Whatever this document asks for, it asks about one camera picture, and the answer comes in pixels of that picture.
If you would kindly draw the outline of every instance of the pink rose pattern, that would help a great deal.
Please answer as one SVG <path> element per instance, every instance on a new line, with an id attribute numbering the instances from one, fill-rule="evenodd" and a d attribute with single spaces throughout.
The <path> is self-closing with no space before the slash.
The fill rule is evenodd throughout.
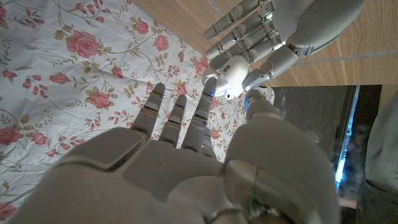
<path id="1" fill-rule="evenodd" d="M 6 67 L 0 67 L 3 93 L 0 93 L 0 108 L 13 108 L 10 114 L 16 118 L 0 110 L 0 146 L 10 152 L 8 160 L 21 164 L 21 167 L 16 165 L 13 169 L 21 171 L 21 174 L 36 171 L 25 165 L 26 159 L 29 159 L 28 165 L 31 161 L 36 161 L 34 165 L 53 163 L 87 140 L 82 136 L 94 136 L 115 126 L 131 127 L 158 82 L 164 83 L 168 89 L 159 119 L 167 119 L 178 95 L 188 98 L 190 106 L 182 122 L 182 140 L 195 109 L 192 105 L 198 103 L 203 89 L 200 73 L 208 68 L 209 60 L 180 42 L 178 37 L 145 15 L 130 0 L 121 4 L 134 14 L 123 12 L 118 15 L 119 20 L 116 13 L 120 8 L 115 7 L 114 2 L 74 0 L 60 4 L 70 10 L 61 9 L 61 26 L 57 21 L 58 11 L 54 11 L 55 14 L 48 12 L 50 14 L 44 17 L 43 12 L 36 12 L 37 6 L 12 10 L 8 7 L 16 6 L 0 4 L 0 19 L 17 16 L 25 24 L 22 26 L 7 19 L 8 27 L 17 26 L 21 32 L 10 33 L 7 40 L 1 40 L 5 47 L 0 45 L 1 55 L 12 59 L 6 61 Z M 110 34 L 109 26 L 118 33 Z M 24 29 L 30 30 L 29 33 L 23 32 Z M 22 52 L 18 52 L 16 39 L 22 38 L 26 44 L 35 43 L 37 36 L 31 29 L 43 29 L 43 32 L 36 31 L 44 36 L 40 39 L 42 49 L 23 51 L 32 60 L 30 64 L 20 64 L 22 62 L 16 55 Z M 116 43 L 115 37 L 126 41 Z M 232 104 L 224 98 L 217 98 L 211 104 L 209 127 L 213 147 L 221 161 L 233 133 L 244 122 L 243 98 L 234 99 Z M 31 115 L 27 123 L 22 122 L 23 110 L 14 106 L 22 105 L 21 102 Z M 48 112 L 44 110 L 58 112 L 47 116 Z M 158 138 L 160 132 L 159 124 L 152 137 Z M 19 152 L 25 151 L 27 158 L 19 156 Z M 11 162 L 2 162 L 2 174 L 8 172 L 1 170 L 5 166 L 15 166 Z M 14 182 L 11 175 L 6 176 L 9 183 Z M 10 194 L 22 194 L 19 189 L 26 188 L 18 188 Z M 21 204 L 15 203 L 15 198 L 7 198 L 12 205 L 0 202 L 0 220 L 8 219 L 15 212 L 15 206 Z"/>
<path id="2" fill-rule="evenodd" d="M 137 22 L 137 32 L 139 34 L 144 34 L 144 35 L 147 34 L 149 31 L 148 28 L 149 28 L 148 23 L 144 21 Z"/>
<path id="3" fill-rule="evenodd" d="M 11 202 L 0 202 L 0 221 L 6 221 L 15 213 L 17 208 Z"/>
<path id="4" fill-rule="evenodd" d="M 42 133 L 32 133 L 32 141 L 41 146 L 47 143 L 47 137 L 45 137 Z"/>
<path id="5" fill-rule="evenodd" d="M 118 78 L 123 78 L 122 70 L 119 67 L 117 67 L 117 66 L 114 66 L 112 68 L 112 73 L 113 73 L 114 76 L 116 76 Z"/>
<path id="6" fill-rule="evenodd" d="M 0 2 L 0 19 L 4 19 L 6 16 L 7 16 L 7 11 L 5 8 L 3 8 Z"/>
<path id="7" fill-rule="evenodd" d="M 19 131 L 14 127 L 5 127 L 0 129 L 0 144 L 9 146 L 18 140 Z"/>
<path id="8" fill-rule="evenodd" d="M 97 54 L 98 43 L 95 36 L 83 31 L 73 31 L 70 39 L 67 39 L 67 47 L 70 52 L 76 52 L 78 55 L 88 58 Z"/>
<path id="9" fill-rule="evenodd" d="M 167 50 L 169 48 L 169 41 L 167 40 L 167 37 L 164 35 L 159 35 L 158 37 L 155 38 L 155 44 L 156 49 L 158 51 L 162 50 Z"/>
<path id="10" fill-rule="evenodd" d="M 106 96 L 104 93 L 98 93 L 95 95 L 90 96 L 91 104 L 93 104 L 96 108 L 102 109 L 105 106 L 109 106 L 111 103 L 108 100 L 108 96 Z"/>

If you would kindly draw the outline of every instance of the metal joint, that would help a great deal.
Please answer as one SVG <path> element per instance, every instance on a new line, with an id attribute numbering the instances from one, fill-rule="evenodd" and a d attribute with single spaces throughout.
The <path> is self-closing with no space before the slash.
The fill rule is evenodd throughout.
<path id="1" fill-rule="evenodd" d="M 243 35 L 242 35 L 242 30 L 241 30 L 240 27 L 235 27 L 235 28 L 232 30 L 231 33 L 232 33 L 232 36 L 233 36 L 233 41 L 240 40 L 240 39 L 243 37 Z"/>
<path id="2" fill-rule="evenodd" d="M 234 23 L 236 20 L 240 19 L 239 11 L 236 7 L 230 10 L 229 17 L 231 18 L 231 22 Z"/>
<path id="3" fill-rule="evenodd" d="M 214 30 L 216 32 L 216 35 L 218 35 L 221 32 L 221 26 L 220 26 L 220 24 L 218 22 L 213 25 L 213 28 L 214 28 Z"/>
<path id="4" fill-rule="evenodd" d="M 253 54 L 250 51 L 243 52 L 242 56 L 248 61 L 249 64 L 254 62 Z"/>
<path id="5" fill-rule="evenodd" d="M 295 47 L 291 44 L 289 44 L 287 47 L 290 50 L 292 50 L 294 53 L 296 53 L 298 57 L 308 57 L 309 55 L 312 54 L 312 49 L 313 49 L 311 46 L 303 48 L 303 47 Z"/>
<path id="6" fill-rule="evenodd" d="M 274 23 L 272 22 L 272 18 L 267 19 L 264 22 L 262 22 L 261 26 L 264 28 L 266 33 L 269 33 L 271 31 L 275 30 Z"/>
<path id="7" fill-rule="evenodd" d="M 271 0 L 264 1 L 264 3 L 260 7 L 259 16 L 262 20 L 268 19 L 268 15 L 274 10 L 275 8 Z"/>
<path id="8" fill-rule="evenodd" d="M 224 44 L 221 41 L 217 42 L 216 46 L 219 52 L 224 51 Z"/>
<path id="9" fill-rule="evenodd" d="M 242 53 L 248 50 L 248 45 L 245 43 L 244 40 L 239 41 L 237 43 L 237 46 L 239 47 L 239 51 Z"/>
<path id="10" fill-rule="evenodd" d="M 280 40 L 279 33 L 276 30 L 272 30 L 267 34 L 268 39 L 270 40 L 272 46 L 274 46 L 274 50 L 277 50 L 282 46 L 282 41 Z"/>

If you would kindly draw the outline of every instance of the blue light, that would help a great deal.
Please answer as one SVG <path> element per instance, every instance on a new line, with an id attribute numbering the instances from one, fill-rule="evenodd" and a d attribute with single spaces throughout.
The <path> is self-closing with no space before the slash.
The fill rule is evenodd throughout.
<path id="1" fill-rule="evenodd" d="M 351 113 L 349 114 L 349 121 L 348 121 L 348 125 L 346 128 L 345 137 L 343 140 L 343 148 L 341 149 L 340 159 L 338 162 L 338 167 L 337 167 L 336 176 L 335 176 L 337 190 L 339 189 L 341 181 L 344 180 L 344 172 L 343 172 L 344 164 L 346 162 L 346 154 L 347 154 L 347 147 L 348 147 L 349 139 L 351 138 L 351 130 L 353 127 L 354 112 L 355 112 L 356 103 L 358 102 L 358 95 L 359 95 L 359 86 L 356 86 L 354 100 L 353 100 L 353 104 L 351 107 Z"/>

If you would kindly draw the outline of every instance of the robotic arm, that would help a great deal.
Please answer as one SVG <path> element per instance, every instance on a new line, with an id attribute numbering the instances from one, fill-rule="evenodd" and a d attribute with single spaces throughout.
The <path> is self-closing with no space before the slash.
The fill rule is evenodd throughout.
<path id="1" fill-rule="evenodd" d="M 364 0 L 243 0 L 203 34 L 210 40 L 259 7 L 206 52 L 211 61 L 202 81 L 216 77 L 216 96 L 232 99 L 331 44 L 363 5 Z M 260 69 L 248 72 L 248 65 L 268 54 Z"/>
<path id="2" fill-rule="evenodd" d="M 246 95 L 247 123 L 225 162 L 215 159 L 206 128 L 215 90 L 208 79 L 176 149 L 186 98 L 151 140 L 165 91 L 157 84 L 130 129 L 111 129 L 62 157 L 10 223 L 339 223 L 328 159 L 258 91 Z"/>

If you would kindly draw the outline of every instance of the pink flower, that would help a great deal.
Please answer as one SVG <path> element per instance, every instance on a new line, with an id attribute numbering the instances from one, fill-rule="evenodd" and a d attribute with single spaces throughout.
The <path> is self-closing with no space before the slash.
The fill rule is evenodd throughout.
<path id="1" fill-rule="evenodd" d="M 0 202 L 0 221 L 6 221 L 14 214 L 17 208 L 11 205 L 11 202 Z"/>
<path id="2" fill-rule="evenodd" d="M 83 6 L 81 5 L 81 3 L 76 3 L 76 9 L 80 10 L 80 12 L 87 14 L 87 11 L 85 8 L 83 8 Z"/>
<path id="3" fill-rule="evenodd" d="M 2 4 L 0 3 L 0 19 L 4 19 L 7 16 L 7 11 L 5 8 L 2 7 Z"/>
<path id="4" fill-rule="evenodd" d="M 32 86 L 32 80 L 30 80 L 29 78 L 27 78 L 25 82 L 22 84 L 22 87 L 27 89 L 30 89 L 31 86 Z"/>
<path id="5" fill-rule="evenodd" d="M 94 11 L 94 6 L 92 4 L 88 4 L 87 9 L 92 13 L 92 15 L 94 15 L 95 11 Z"/>
<path id="6" fill-rule="evenodd" d="M 19 131 L 12 127 L 5 127 L 0 129 L 0 144 L 5 144 L 6 146 L 11 145 L 11 143 L 18 140 Z"/>
<path id="7" fill-rule="evenodd" d="M 94 5 L 95 5 L 95 7 L 96 7 L 97 9 L 100 8 L 100 5 L 98 4 L 98 0 L 94 0 Z"/>
<path id="8" fill-rule="evenodd" d="M 155 45 L 158 51 L 167 50 L 169 47 L 169 41 L 166 36 L 159 35 L 155 38 Z"/>
<path id="9" fill-rule="evenodd" d="M 50 81 L 52 81 L 54 83 L 58 83 L 59 85 L 70 82 L 69 78 L 64 73 L 57 73 L 56 75 L 51 75 Z"/>
<path id="10" fill-rule="evenodd" d="M 98 22 L 104 23 L 104 17 L 102 17 L 102 16 L 97 16 L 97 17 L 95 17 L 95 19 L 96 19 Z"/>
<path id="11" fill-rule="evenodd" d="M 148 28 L 149 28 L 148 23 L 146 23 L 144 21 L 138 21 L 137 22 L 137 32 L 139 34 L 143 34 L 143 35 L 147 34 L 148 33 Z"/>
<path id="12" fill-rule="evenodd" d="M 95 41 L 95 36 L 77 30 L 73 31 L 73 35 L 67 39 L 67 48 L 70 52 L 76 52 L 78 55 L 88 58 L 96 55 L 98 43 Z"/>
<path id="13" fill-rule="evenodd" d="M 35 86 L 34 88 L 33 88 L 33 94 L 34 95 L 37 95 L 37 92 L 39 91 L 39 88 L 37 88 L 37 86 Z"/>
<path id="14" fill-rule="evenodd" d="M 108 100 L 108 96 L 105 93 L 98 93 L 90 96 L 91 104 L 94 105 L 98 109 L 102 109 L 105 106 L 109 106 L 111 103 Z"/>
<path id="15" fill-rule="evenodd" d="M 211 135 L 211 138 L 214 139 L 214 140 L 216 140 L 216 139 L 218 139 L 220 137 L 220 135 L 218 134 L 218 130 L 215 129 L 215 128 L 212 128 L 210 130 L 210 135 Z"/>
<path id="16" fill-rule="evenodd" d="M 41 81 L 42 80 L 42 76 L 41 75 L 32 75 L 32 78 L 36 81 Z"/>
<path id="17" fill-rule="evenodd" d="M 187 90 L 185 89 L 185 85 L 181 84 L 180 86 L 178 86 L 177 94 L 178 95 L 186 95 L 187 94 Z"/>
<path id="18" fill-rule="evenodd" d="M 36 28 L 36 25 L 32 21 L 25 19 L 25 22 L 29 25 L 30 28 L 32 29 Z"/>
<path id="19" fill-rule="evenodd" d="M 66 151 L 70 149 L 70 146 L 65 143 L 61 143 L 61 147 L 63 148 L 63 150 L 66 150 Z"/>
<path id="20" fill-rule="evenodd" d="M 203 65 L 203 68 L 208 68 L 209 67 L 209 63 L 207 61 L 208 61 L 208 59 L 206 57 L 202 57 L 200 59 L 200 62 Z"/>
<path id="21" fill-rule="evenodd" d="M 217 100 L 216 98 L 213 100 L 213 102 L 211 102 L 211 110 L 217 107 Z"/>
<path id="22" fill-rule="evenodd" d="M 44 24 L 44 21 L 42 19 L 34 18 L 33 20 L 38 24 Z"/>
<path id="23" fill-rule="evenodd" d="M 48 152 L 47 155 L 50 156 L 50 157 L 54 157 L 56 153 L 57 153 L 57 150 L 51 149 L 51 151 Z"/>
<path id="24" fill-rule="evenodd" d="M 150 82 L 148 82 L 147 83 L 147 95 L 149 95 L 153 89 L 154 89 L 154 86 Z"/>
<path id="25" fill-rule="evenodd" d="M 195 67 L 195 70 L 197 72 L 203 71 L 203 64 L 200 61 L 197 60 L 196 62 L 194 62 L 193 66 Z"/>
<path id="26" fill-rule="evenodd" d="M 2 75 L 4 78 L 15 78 L 17 77 L 17 74 L 15 74 L 14 72 L 8 72 L 6 70 L 2 71 Z"/>
<path id="27" fill-rule="evenodd" d="M 123 78 L 122 70 L 119 67 L 117 67 L 117 66 L 114 66 L 112 68 L 112 73 L 113 73 L 114 76 L 116 76 L 118 78 Z"/>
<path id="28" fill-rule="evenodd" d="M 40 90 L 40 96 L 42 96 L 42 98 L 47 99 L 47 95 L 44 93 L 43 90 Z"/>
<path id="29" fill-rule="evenodd" d="M 49 90 L 47 86 L 39 85 L 39 87 L 42 88 L 43 90 Z"/>
<path id="30" fill-rule="evenodd" d="M 39 146 L 44 145 L 47 142 L 47 137 L 42 133 L 32 133 L 32 140 Z"/>
<path id="31" fill-rule="evenodd" d="M 184 52 L 183 52 L 183 51 L 180 51 L 180 52 L 178 53 L 177 57 L 178 57 L 178 59 L 180 60 L 180 62 L 183 62 L 183 61 L 184 61 Z"/>

